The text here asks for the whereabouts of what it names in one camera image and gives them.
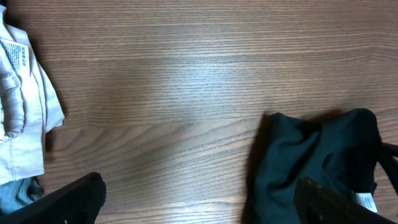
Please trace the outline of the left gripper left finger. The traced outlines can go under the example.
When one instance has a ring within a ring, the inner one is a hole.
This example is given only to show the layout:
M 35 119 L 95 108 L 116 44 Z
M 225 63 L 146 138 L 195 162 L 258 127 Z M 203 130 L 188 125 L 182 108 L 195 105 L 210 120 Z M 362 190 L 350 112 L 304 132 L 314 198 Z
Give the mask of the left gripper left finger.
M 106 201 L 106 184 L 91 172 L 15 212 L 4 224 L 94 224 Z

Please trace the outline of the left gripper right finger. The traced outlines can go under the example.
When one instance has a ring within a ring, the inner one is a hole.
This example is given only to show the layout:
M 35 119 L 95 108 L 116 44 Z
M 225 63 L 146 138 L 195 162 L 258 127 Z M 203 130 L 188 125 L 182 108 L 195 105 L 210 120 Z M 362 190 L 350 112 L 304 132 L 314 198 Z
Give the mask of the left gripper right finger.
M 395 224 L 307 177 L 297 181 L 294 205 L 303 224 Z

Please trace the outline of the black t-shirt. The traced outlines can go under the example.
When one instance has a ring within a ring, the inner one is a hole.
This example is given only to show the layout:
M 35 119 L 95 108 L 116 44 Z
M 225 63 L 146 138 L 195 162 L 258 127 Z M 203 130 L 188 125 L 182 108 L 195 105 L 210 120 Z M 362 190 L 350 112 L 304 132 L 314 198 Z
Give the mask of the black t-shirt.
M 397 187 L 397 146 L 382 142 L 376 115 L 332 110 L 312 119 L 265 114 L 248 158 L 243 223 L 298 223 L 297 181 L 308 177 L 352 201 L 373 194 L 376 164 Z

